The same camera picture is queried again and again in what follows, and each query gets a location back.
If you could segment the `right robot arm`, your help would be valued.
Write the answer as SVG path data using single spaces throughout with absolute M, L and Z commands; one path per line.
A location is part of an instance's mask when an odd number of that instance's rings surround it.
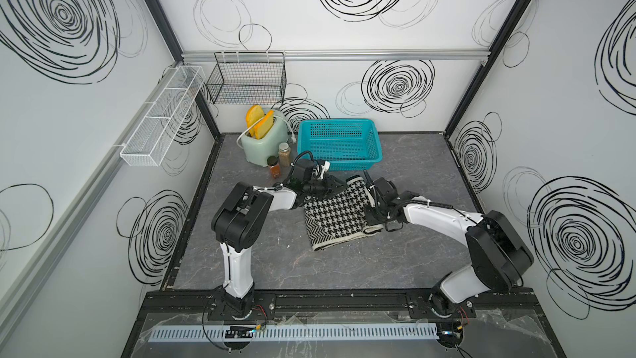
M 507 217 L 492 210 L 468 212 L 434 202 L 414 192 L 400 193 L 393 182 L 364 174 L 371 204 L 365 209 L 370 225 L 419 225 L 464 245 L 470 263 L 444 276 L 431 289 L 428 304 L 448 318 L 467 300 L 488 291 L 508 293 L 524 283 L 534 257 Z

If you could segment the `teal plastic basket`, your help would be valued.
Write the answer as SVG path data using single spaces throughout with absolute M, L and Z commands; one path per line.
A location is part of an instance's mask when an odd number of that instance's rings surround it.
M 383 160 L 379 133 L 371 119 L 312 119 L 300 123 L 299 153 L 329 162 L 331 171 L 364 171 Z

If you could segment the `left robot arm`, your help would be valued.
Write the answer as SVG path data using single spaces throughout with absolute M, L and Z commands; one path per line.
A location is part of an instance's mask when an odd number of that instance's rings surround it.
M 347 183 L 329 174 L 330 168 L 329 162 L 314 158 L 312 152 L 301 152 L 281 182 L 271 187 L 239 182 L 215 213 L 210 228 L 224 257 L 222 302 L 232 316 L 244 319 L 252 311 L 251 253 L 268 214 L 294 210 L 308 200 L 325 200 L 345 192 Z

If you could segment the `black white patterned scarf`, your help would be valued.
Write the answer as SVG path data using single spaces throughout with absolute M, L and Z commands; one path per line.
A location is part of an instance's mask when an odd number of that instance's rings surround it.
M 374 209 L 361 176 L 347 180 L 344 192 L 329 199 L 307 199 L 304 205 L 306 232 L 313 251 L 324 250 L 381 232 L 382 224 L 371 225 L 365 210 Z

